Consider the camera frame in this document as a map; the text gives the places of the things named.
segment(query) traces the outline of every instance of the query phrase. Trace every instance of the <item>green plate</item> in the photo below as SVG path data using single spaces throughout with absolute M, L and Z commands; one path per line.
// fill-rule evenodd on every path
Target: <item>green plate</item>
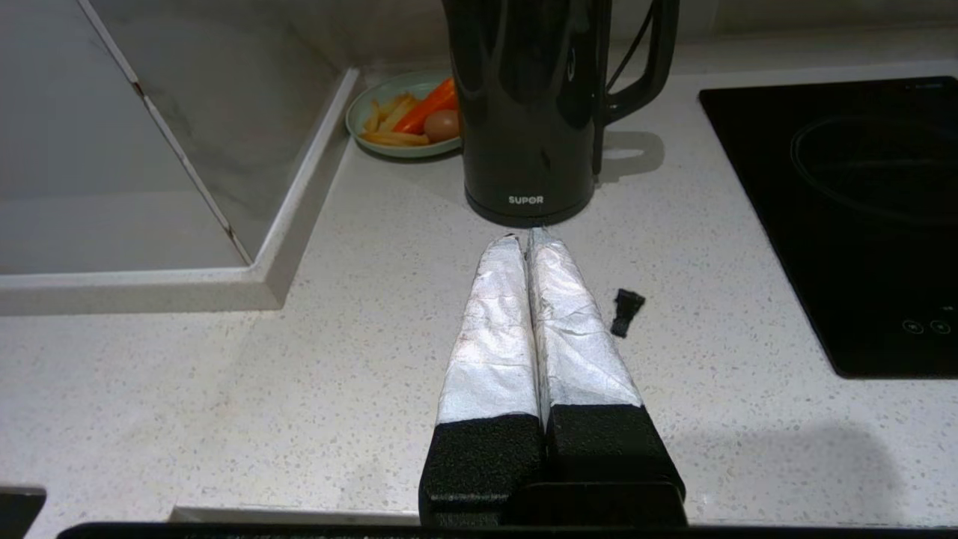
M 410 92 L 416 99 L 422 99 L 429 95 L 440 82 L 449 78 L 449 74 L 442 71 L 421 71 L 419 73 L 407 73 L 390 79 L 379 86 L 375 86 L 359 94 L 350 105 L 346 112 L 346 129 L 350 131 L 356 144 L 368 149 L 370 152 L 398 157 L 400 159 L 416 159 L 420 157 L 430 157 L 440 153 L 449 152 L 462 146 L 462 138 L 450 138 L 443 142 L 430 144 L 429 146 L 383 146 L 373 144 L 359 138 L 362 133 L 362 125 L 369 116 L 369 105 L 375 99 L 382 103 L 387 103 L 402 92 Z

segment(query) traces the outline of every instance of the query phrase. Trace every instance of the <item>aluminum foil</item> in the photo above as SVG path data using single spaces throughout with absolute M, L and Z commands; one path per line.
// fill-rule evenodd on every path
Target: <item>aluminum foil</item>
M 528 257 L 543 424 L 553 405 L 641 407 L 642 397 L 565 244 L 535 228 Z
M 513 235 L 492 242 L 479 261 L 436 423 L 510 413 L 538 417 L 526 268 Z

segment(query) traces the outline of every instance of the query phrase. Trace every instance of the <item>small black object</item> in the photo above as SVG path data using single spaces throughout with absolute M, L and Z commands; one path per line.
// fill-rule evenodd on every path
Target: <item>small black object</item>
M 612 320 L 612 335 L 624 338 L 628 331 L 628 325 L 645 303 L 645 297 L 632 291 L 619 289 L 619 295 L 615 297 L 615 319 Z

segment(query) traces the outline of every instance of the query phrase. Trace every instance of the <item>induction cooktop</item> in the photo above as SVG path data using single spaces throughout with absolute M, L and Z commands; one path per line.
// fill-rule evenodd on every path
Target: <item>induction cooktop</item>
M 958 378 L 958 82 L 699 100 L 835 371 Z

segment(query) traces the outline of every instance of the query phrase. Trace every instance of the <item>electric kettle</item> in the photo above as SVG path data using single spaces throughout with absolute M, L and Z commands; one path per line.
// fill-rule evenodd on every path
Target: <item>electric kettle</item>
M 605 126 L 665 85 L 678 0 L 653 0 L 632 48 L 651 24 L 645 74 L 615 93 L 606 88 L 611 0 L 443 0 L 443 7 L 469 205 L 506 226 L 579 213 L 602 167 Z

